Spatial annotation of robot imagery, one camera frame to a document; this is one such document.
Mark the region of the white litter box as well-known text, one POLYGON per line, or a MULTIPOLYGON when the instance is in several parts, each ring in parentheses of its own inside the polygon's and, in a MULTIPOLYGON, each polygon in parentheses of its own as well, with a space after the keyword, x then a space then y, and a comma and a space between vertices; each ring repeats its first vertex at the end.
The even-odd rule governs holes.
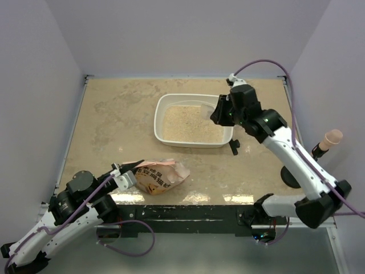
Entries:
POLYGON ((200 106, 216 107, 217 95, 166 94, 156 106, 154 133, 167 146, 219 148, 233 137, 232 127, 215 125, 200 115, 200 106))

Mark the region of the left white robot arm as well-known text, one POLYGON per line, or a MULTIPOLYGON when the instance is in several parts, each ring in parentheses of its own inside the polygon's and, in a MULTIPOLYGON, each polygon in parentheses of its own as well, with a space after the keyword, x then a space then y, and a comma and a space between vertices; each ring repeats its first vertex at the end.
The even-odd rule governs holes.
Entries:
POLYGON ((119 211, 110 193, 133 187, 141 163, 114 163, 98 178, 89 171, 77 172, 65 190, 51 197, 47 211, 23 238, 1 246, 2 256, 8 259, 4 272, 38 273, 77 236, 96 225, 117 221, 119 211))

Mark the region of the orange cat litter bag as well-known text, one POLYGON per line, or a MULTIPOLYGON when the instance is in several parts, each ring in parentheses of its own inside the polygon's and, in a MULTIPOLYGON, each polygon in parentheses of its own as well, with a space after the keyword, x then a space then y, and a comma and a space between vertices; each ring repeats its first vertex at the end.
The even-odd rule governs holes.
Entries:
POLYGON ((150 195, 162 194, 183 183, 190 169, 174 159, 143 161, 137 166, 136 188, 150 195))

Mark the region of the black bag clip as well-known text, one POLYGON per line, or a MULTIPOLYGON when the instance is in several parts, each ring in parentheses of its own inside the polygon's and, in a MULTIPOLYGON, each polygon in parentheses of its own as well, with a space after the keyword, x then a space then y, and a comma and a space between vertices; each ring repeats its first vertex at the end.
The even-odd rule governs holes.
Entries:
POLYGON ((230 149, 233 153, 234 156, 238 155, 238 149, 240 148, 240 141, 239 140, 233 140, 231 139, 229 141, 229 146, 230 146, 230 149))

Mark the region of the beige litter scoop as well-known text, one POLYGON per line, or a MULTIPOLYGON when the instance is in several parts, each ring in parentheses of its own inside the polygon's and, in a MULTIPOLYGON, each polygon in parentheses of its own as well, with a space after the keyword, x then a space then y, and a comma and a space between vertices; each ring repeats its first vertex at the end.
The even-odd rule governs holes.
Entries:
POLYGON ((315 160, 321 158, 329 149, 337 144, 343 138, 343 133, 338 129, 333 129, 325 133, 324 138, 312 149, 311 155, 315 160))

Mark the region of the clear plastic litter scoop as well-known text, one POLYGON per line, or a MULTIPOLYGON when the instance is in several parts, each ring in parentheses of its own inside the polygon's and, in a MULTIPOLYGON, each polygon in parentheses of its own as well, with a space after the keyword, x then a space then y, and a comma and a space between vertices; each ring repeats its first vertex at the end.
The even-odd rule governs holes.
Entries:
POLYGON ((215 108, 208 104, 202 104, 200 106, 200 115, 205 120, 210 120, 210 116, 215 111, 215 108))

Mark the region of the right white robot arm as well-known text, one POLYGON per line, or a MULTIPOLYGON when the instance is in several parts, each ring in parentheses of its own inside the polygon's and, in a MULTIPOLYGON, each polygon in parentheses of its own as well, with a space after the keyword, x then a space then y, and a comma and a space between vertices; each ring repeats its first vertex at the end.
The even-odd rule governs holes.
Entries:
POLYGON ((309 228, 318 228, 341 208, 351 192, 346 180, 325 171, 296 141, 286 121, 274 109, 264 110, 255 89, 246 82, 233 83, 220 95, 210 116, 220 126, 241 126, 270 150, 301 186, 302 196, 267 194, 254 203, 254 218, 267 224, 274 217, 297 217, 309 228))

